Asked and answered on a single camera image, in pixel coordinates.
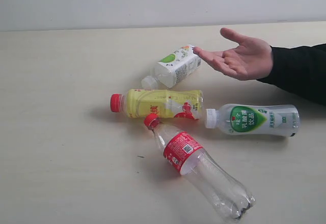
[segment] white bottle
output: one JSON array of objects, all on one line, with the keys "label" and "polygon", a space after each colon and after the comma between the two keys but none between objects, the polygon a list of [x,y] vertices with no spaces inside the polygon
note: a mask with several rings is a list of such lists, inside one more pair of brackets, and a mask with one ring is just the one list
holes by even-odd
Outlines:
[{"label": "white bottle", "polygon": [[142,79],[143,89],[159,89],[160,83],[172,88],[193,73],[201,64],[193,48],[193,45],[188,44],[157,62],[151,74]]},{"label": "white bottle", "polygon": [[150,114],[144,124],[153,131],[169,163],[212,204],[226,223],[238,223],[256,202],[251,192],[223,170],[187,132]]},{"label": "white bottle", "polygon": [[299,113],[289,104],[276,106],[225,104],[219,110],[206,110],[205,127],[218,127],[229,135],[294,136],[299,126]]}]

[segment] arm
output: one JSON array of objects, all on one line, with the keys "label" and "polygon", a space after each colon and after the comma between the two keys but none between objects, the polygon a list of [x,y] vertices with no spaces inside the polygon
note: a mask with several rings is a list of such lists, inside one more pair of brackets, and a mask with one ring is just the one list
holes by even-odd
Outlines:
[{"label": "arm", "polygon": [[272,47],[273,68],[261,82],[276,85],[326,105],[326,44],[314,47]]}]

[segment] plastic bottle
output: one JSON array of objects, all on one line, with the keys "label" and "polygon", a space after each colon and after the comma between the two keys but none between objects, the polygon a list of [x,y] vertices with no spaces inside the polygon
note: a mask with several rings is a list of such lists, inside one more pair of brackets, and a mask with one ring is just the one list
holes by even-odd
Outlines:
[{"label": "plastic bottle", "polygon": [[293,105],[251,106],[225,104],[219,110],[206,110],[206,128],[218,127],[229,135],[272,134],[294,136],[300,126]]},{"label": "plastic bottle", "polygon": [[144,124],[154,133],[164,157],[212,204],[224,221],[238,222],[255,203],[252,194],[226,173],[188,133],[163,124],[155,114]]},{"label": "plastic bottle", "polygon": [[126,95],[111,96],[111,111],[124,112],[130,118],[154,113],[161,118],[186,117],[197,120],[202,114],[202,106],[203,95],[200,90],[175,92],[131,89]]},{"label": "plastic bottle", "polygon": [[201,64],[201,59],[193,53],[193,47],[188,44],[157,62],[151,74],[142,80],[142,87],[159,89],[163,84],[171,88],[193,73]]}]

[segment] white wall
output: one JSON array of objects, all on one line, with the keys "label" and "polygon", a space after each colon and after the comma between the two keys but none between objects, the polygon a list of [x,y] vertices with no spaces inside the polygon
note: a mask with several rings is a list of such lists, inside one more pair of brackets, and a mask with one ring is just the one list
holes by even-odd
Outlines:
[{"label": "white wall", "polygon": [[0,31],[326,20],[326,0],[0,0]]}]

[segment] human hand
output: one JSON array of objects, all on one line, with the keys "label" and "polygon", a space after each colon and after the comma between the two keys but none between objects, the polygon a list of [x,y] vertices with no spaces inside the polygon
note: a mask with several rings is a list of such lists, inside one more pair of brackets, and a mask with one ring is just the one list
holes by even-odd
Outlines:
[{"label": "human hand", "polygon": [[270,45],[258,38],[248,37],[228,28],[221,35],[239,46],[225,51],[205,51],[199,47],[194,53],[213,69],[238,80],[253,80],[267,77],[273,67]]}]

